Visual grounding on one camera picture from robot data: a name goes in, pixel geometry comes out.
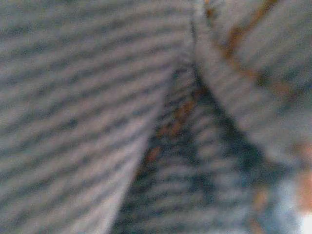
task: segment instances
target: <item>clothing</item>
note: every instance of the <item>clothing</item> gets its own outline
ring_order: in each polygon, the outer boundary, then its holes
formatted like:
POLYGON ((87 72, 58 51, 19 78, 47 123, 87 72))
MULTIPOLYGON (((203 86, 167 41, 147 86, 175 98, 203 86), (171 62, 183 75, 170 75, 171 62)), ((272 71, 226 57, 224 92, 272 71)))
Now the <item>clothing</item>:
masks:
POLYGON ((312 6, 278 2, 234 51, 265 74, 259 87, 215 42, 261 4, 208 4, 211 19, 189 0, 1 4, 1 233, 242 234, 250 217, 298 233, 305 162, 291 146, 312 138, 312 6), (178 131, 158 136, 186 102, 178 131))

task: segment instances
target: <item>cloth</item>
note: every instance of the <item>cloth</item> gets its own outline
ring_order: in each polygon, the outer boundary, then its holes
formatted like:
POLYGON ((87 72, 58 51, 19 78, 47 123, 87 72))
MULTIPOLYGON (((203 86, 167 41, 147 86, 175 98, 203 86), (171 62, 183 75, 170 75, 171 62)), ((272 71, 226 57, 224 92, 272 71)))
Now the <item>cloth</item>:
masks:
POLYGON ((291 146, 312 137, 312 6, 280 1, 246 33, 235 56, 265 74, 259 87, 215 44, 261 4, 208 4, 1 4, 1 233, 242 234, 251 218, 298 233, 291 146))

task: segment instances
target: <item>knit fabric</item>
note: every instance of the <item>knit fabric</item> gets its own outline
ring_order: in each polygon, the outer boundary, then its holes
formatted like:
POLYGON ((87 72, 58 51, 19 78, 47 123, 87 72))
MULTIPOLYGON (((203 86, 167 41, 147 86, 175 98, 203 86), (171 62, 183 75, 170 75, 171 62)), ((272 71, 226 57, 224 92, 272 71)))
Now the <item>knit fabric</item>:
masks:
POLYGON ((0 233, 299 233, 312 5, 278 1, 228 59, 262 6, 3 2, 0 233))

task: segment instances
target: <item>gray striped fabric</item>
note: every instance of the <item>gray striped fabric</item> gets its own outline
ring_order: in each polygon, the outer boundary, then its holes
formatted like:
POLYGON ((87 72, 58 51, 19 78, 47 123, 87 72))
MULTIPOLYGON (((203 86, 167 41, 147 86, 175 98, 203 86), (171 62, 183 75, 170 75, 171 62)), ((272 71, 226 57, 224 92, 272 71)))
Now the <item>gray striped fabric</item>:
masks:
POLYGON ((2 2, 0 233, 248 234, 250 218, 299 233, 290 147, 312 139, 312 5, 280 1, 235 51, 296 99, 257 87, 215 47, 262 3, 210 0, 212 27, 202 0, 2 2), (181 132, 157 138, 203 86, 181 132))
MULTIPOLYGON (((205 83, 248 138, 269 160, 294 165, 292 145, 312 139, 311 1, 277 1, 235 51, 241 64, 263 73, 269 84, 284 81, 299 96, 285 99, 257 87, 256 81, 236 72, 214 45, 214 41, 224 44, 234 26, 246 25, 263 2, 209 1, 213 26, 203 15, 196 17, 195 58, 205 83)), ((203 2, 196 7, 200 12, 203 2)))
MULTIPOLYGON (((190 98, 195 75, 192 64, 178 73, 160 125, 170 124, 176 107, 190 98)), ((224 119, 202 96, 177 137, 152 139, 161 155, 135 180, 113 233, 249 233, 251 192, 238 162, 244 148, 237 139, 223 140, 224 119), (240 148, 236 153, 233 144, 240 148)))
POLYGON ((190 36, 191 5, 0 8, 0 232, 108 233, 190 36))

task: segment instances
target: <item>striped fabric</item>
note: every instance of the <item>striped fabric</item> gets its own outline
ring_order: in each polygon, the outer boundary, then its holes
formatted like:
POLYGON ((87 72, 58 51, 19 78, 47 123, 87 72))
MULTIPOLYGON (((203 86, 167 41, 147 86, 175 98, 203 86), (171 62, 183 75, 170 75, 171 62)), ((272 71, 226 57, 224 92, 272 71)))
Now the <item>striped fabric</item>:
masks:
MULTIPOLYGON (((173 124, 176 107, 196 87, 189 64, 178 73, 160 126, 173 124)), ((161 154, 133 183, 113 233, 249 233, 251 193, 239 166, 241 153, 231 153, 223 140, 228 128, 217 113, 214 101, 202 96, 176 137, 151 139, 150 147, 161 147, 161 154)))
POLYGON ((108 233, 190 36, 191 5, 0 8, 0 232, 108 233))
POLYGON ((299 233, 310 1, 277 1, 235 48, 263 86, 220 50, 264 2, 3 1, 0 233, 299 233))
MULTIPOLYGON (((244 67, 264 74, 268 86, 284 82, 288 97, 236 72, 215 45, 225 44, 231 28, 246 25, 264 2, 209 1, 211 19, 196 18, 195 58, 205 83, 237 127, 269 160, 293 166, 292 145, 312 139, 311 1, 276 1, 234 52, 244 67)), ((204 12, 203 2, 196 7, 204 12)))

